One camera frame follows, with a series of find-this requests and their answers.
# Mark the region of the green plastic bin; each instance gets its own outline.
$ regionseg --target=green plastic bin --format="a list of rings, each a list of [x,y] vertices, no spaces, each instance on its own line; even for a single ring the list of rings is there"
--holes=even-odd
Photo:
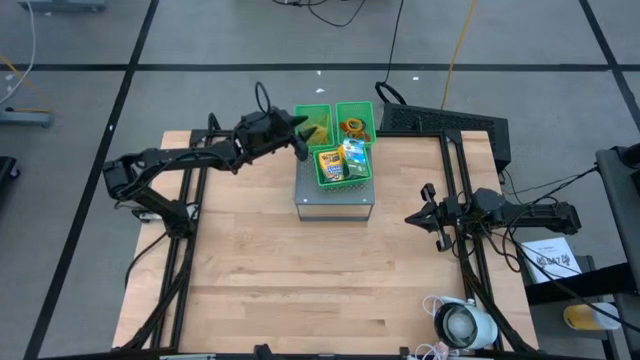
[[[367,182],[373,178],[373,171],[371,171],[371,162],[369,161],[368,151],[365,149],[364,157],[367,160],[367,171],[369,172],[369,176],[360,177],[355,179],[347,179],[342,181],[333,181],[333,182],[325,182],[324,174],[322,172],[322,167],[320,166],[320,161],[318,160],[318,154],[325,151],[338,150],[338,147],[335,146],[324,146],[316,149],[313,152],[313,163],[316,165],[316,179],[318,180],[318,186],[321,188],[336,188],[348,185],[356,185],[361,184],[363,182]]]
[[[348,118],[360,119],[366,124],[364,132],[371,137],[370,141],[364,143],[367,148],[376,143],[376,120],[373,117],[373,104],[371,101],[337,103],[336,115],[336,133],[338,134],[336,146],[342,145],[344,141],[345,133],[340,128],[340,123]]]
[[[327,104],[318,104],[318,105],[296,105],[295,114],[306,115],[309,118],[305,120],[302,124],[296,126],[296,133],[299,133],[303,129],[307,129],[314,125],[319,125],[327,129],[327,140],[325,143],[319,144],[309,144],[309,150],[313,151],[318,149],[319,147],[324,146],[335,146],[334,141],[334,126],[333,126],[333,117],[331,116],[331,105]]]

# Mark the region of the yellow object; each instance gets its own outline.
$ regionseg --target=yellow object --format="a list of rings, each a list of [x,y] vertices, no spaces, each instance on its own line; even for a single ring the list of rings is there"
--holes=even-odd
[[[456,58],[458,57],[458,52],[460,51],[460,45],[464,41],[464,36],[467,33],[467,28],[469,27],[469,23],[471,22],[471,17],[473,16],[473,10],[476,8],[477,0],[471,0],[471,8],[469,8],[469,15],[467,15],[467,20],[464,22],[464,26],[462,27],[462,33],[460,33],[460,38],[458,39],[458,44],[456,45],[456,50],[453,52],[453,58],[451,59],[451,64],[449,64],[449,74],[447,74],[447,83],[444,86],[444,94],[442,95],[442,104],[440,105],[440,110],[444,109],[444,104],[447,102],[447,93],[449,92],[449,82],[451,82],[451,73],[453,72],[453,65],[456,63]]]
[[[593,304],[598,309],[618,317],[618,309],[609,303]],[[603,315],[587,305],[567,306],[563,312],[564,321],[575,330],[615,330],[620,323]]]
[[[33,90],[34,93],[36,93],[36,95],[38,95],[38,97],[40,98],[40,100],[42,100],[42,102],[44,102],[45,104],[47,104],[47,109],[39,109],[39,108],[25,108],[25,109],[15,109],[14,111],[17,112],[43,112],[43,113],[50,113],[51,110],[53,109],[53,106],[51,105],[51,101],[49,101],[49,99],[44,96],[44,94],[42,94],[40,92],[40,90],[31,82],[29,81],[29,79],[24,78],[22,76],[22,73],[20,71],[18,71],[18,69],[16,69],[13,64],[4,56],[0,55],[0,60],[2,60],[2,62],[5,63],[5,65],[7,65],[9,67],[9,69],[11,69],[11,71],[13,71],[14,74],[16,74],[16,76],[20,79],[22,79],[22,82],[27,85],[29,88],[31,88],[31,90]]]
[[[348,118],[347,119],[347,129],[349,131],[362,131],[364,130],[365,123],[364,121],[357,118]]]
[[[337,150],[319,153],[318,160],[327,182],[344,180],[342,157]]]
[[[316,131],[307,140],[308,145],[326,145],[329,143],[329,130],[326,127],[320,125],[314,125]]]

